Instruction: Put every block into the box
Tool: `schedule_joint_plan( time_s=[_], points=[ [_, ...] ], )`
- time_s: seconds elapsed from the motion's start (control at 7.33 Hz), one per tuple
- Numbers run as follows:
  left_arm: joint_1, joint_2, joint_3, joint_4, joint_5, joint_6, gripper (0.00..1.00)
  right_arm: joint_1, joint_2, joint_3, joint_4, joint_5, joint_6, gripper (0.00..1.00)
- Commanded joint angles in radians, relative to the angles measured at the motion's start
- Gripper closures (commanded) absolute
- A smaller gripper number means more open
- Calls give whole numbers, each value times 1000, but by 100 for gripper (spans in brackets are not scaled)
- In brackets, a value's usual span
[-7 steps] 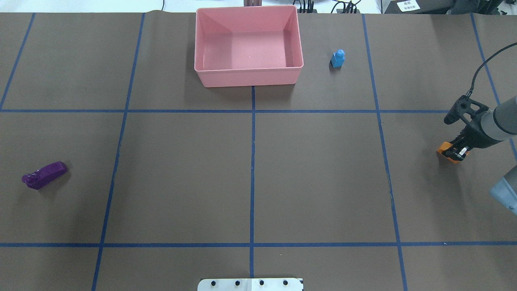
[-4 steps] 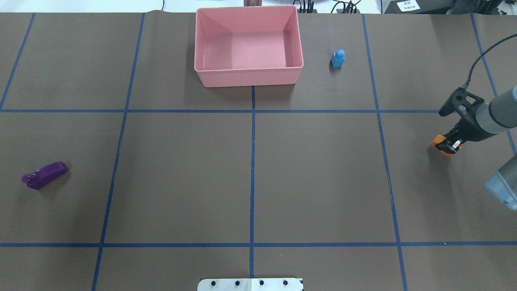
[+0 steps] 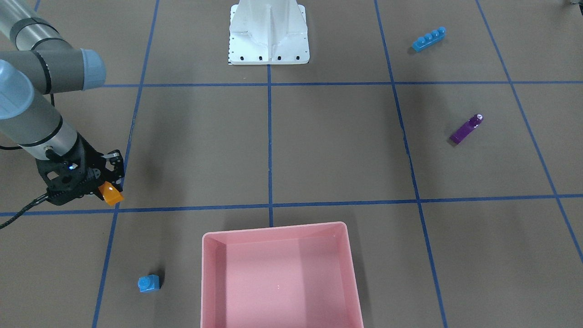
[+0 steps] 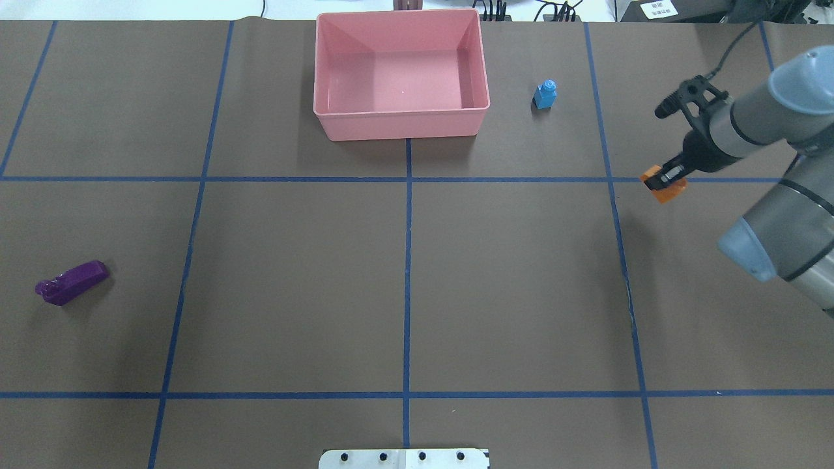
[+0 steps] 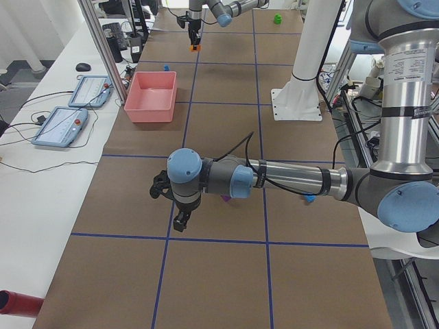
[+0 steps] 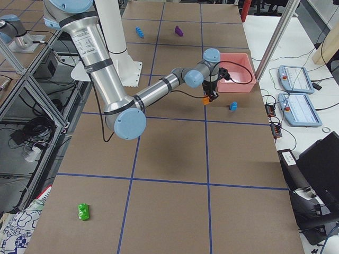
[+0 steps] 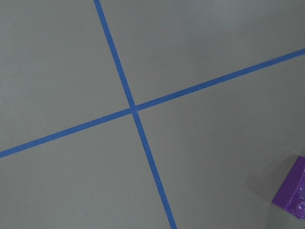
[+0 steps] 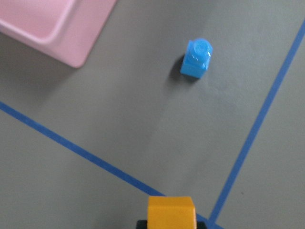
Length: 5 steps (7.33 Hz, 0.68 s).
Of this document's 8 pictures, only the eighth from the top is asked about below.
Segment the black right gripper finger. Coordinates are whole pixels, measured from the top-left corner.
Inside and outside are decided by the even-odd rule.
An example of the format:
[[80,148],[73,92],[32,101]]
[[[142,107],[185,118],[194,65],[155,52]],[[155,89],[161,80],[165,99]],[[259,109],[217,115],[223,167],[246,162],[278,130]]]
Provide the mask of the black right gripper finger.
[[147,228],[147,220],[138,220],[136,222],[136,229],[148,229]]

